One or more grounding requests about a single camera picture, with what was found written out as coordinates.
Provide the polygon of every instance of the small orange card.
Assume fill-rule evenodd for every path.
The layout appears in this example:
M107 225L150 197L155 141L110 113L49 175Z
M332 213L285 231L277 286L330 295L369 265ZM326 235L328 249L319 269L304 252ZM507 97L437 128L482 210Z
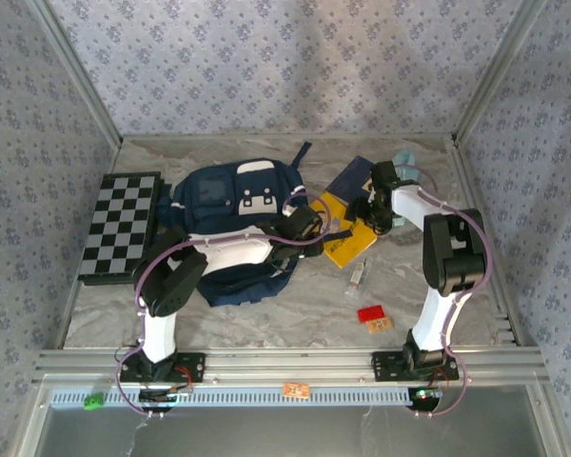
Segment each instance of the small orange card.
M387 316L382 317L381 319L368 321L365 324L368 326L368 331L370 333L376 333L377 331L385 331L393 328L393 321Z
M309 386L308 384L298 383L285 383L284 396L292 398L308 398Z

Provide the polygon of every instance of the black and white checkerboard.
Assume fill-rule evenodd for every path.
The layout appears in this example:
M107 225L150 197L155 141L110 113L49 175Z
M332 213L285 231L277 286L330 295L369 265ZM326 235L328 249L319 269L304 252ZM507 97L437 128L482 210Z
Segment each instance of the black and white checkerboard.
M78 276L86 285L133 281L133 267L154 235L160 186L160 172L104 176Z

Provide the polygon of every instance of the wall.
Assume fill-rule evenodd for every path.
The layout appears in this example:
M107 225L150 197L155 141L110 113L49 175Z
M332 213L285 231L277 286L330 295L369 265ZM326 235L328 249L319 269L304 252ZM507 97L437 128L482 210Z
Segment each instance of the wall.
M520 0L50 0L122 134L452 131Z
M550 0L466 145L571 431L571 0Z
M23 0L0 2L0 455L54 341L112 155Z

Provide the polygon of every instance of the yellow book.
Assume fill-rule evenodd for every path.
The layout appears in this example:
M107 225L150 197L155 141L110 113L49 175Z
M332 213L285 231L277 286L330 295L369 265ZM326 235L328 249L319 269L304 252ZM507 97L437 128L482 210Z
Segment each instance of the yellow book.
M360 219L355 222L345 220L346 206L328 192L322 194L322 200L330 207L332 212L332 224L330 232L351 230L353 236L343 240L334 240L324 243L324 253L339 268L343 268L358 255L368 249L375 241L377 235L374 230L366 226ZM310 205L314 210L324 215L324 206L315 201Z

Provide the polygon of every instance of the backpack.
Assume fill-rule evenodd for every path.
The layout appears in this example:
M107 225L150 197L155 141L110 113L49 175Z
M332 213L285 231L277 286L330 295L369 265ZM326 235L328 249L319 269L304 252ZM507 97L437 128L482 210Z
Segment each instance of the backpack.
M180 226L187 233L215 234L244 229L282 215L286 198L305 191L297 168L310 143L305 143L291 165L255 159L197 169L169 197L165 185L157 217L166 228ZM308 204L296 197L292 207ZM238 265L203 276L197 289L211 307L257 303L277 295L289 281L298 259L281 265Z

